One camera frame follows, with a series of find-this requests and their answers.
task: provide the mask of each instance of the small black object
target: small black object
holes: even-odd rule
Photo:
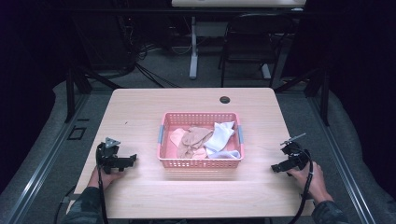
[[[231,99],[230,99],[230,97],[228,97],[228,96],[221,96],[221,97],[220,97],[220,101],[221,101],[223,104],[228,104],[228,103],[230,103]]]
[[[99,144],[96,149],[96,164],[101,166],[108,175],[111,168],[118,168],[119,171],[123,171],[126,167],[134,166],[136,161],[136,154],[129,158],[118,158],[119,147],[117,145],[119,143],[119,141],[107,138],[106,142]]]
[[[286,172],[296,166],[302,170],[310,160],[309,151],[307,149],[302,150],[300,145],[295,142],[287,143],[286,146],[282,148],[282,151],[285,155],[288,155],[288,159],[282,161],[280,164],[271,166],[275,173]]]

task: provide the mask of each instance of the fabric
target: fabric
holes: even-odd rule
[[[207,128],[190,127],[181,138],[181,142],[177,147],[177,157],[180,159],[191,159],[194,152],[204,147],[213,131]]]
[[[215,131],[213,135],[205,142],[206,152],[208,155],[219,152],[227,145],[228,140],[233,135],[233,121],[232,122],[215,122]]]
[[[171,139],[172,143],[178,147],[180,145],[181,139],[186,132],[187,131],[185,131],[184,129],[178,128],[171,133],[169,138]],[[206,150],[203,147],[193,151],[192,159],[205,159],[206,157]]]
[[[318,204],[312,218],[317,224],[347,224],[349,223],[343,211],[338,208],[335,202],[326,201]]]
[[[207,155],[209,159],[240,159],[241,154],[237,150],[233,151],[220,151]]]
[[[69,213],[62,220],[63,224],[102,224],[100,216],[100,191],[98,188],[85,188],[73,203]]]

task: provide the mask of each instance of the pink basket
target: pink basket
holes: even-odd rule
[[[234,134],[223,150],[238,150],[240,159],[178,159],[177,146],[169,136],[178,129],[188,130],[191,126],[213,129],[214,123],[234,121]],[[235,113],[165,113],[158,138],[158,159],[165,168],[236,168],[244,158],[244,143],[239,118]]]

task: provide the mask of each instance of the wooden table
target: wooden table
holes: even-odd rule
[[[223,104],[219,98],[228,96]],[[165,112],[235,112],[242,125],[245,158],[232,170],[166,170],[156,157]],[[120,158],[137,154],[135,166],[106,191],[109,218],[294,216],[300,190],[271,165],[284,161],[279,145],[290,138],[276,96],[267,88],[116,90],[93,141],[76,194],[87,186],[96,147],[120,141]],[[303,216],[311,215],[306,203]]]

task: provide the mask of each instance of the hand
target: hand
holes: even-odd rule
[[[308,178],[309,164],[310,162],[305,166],[303,170],[288,170],[288,173],[296,178],[298,185],[301,189],[304,189],[306,179]],[[316,203],[321,203],[323,201],[333,201],[332,196],[326,190],[323,171],[316,162],[313,162],[312,164],[314,167],[314,174],[312,176],[311,185],[309,186],[309,194],[314,198]]]
[[[111,173],[110,175],[107,175],[103,169],[101,169],[101,177],[102,177],[102,183],[103,183],[103,190],[107,189],[107,187],[116,179],[120,179],[123,176],[125,176],[125,172],[116,172],[116,173]],[[90,182],[88,182],[87,187],[95,187],[99,189],[99,174],[98,174],[98,169],[97,166],[92,171],[91,179]]]

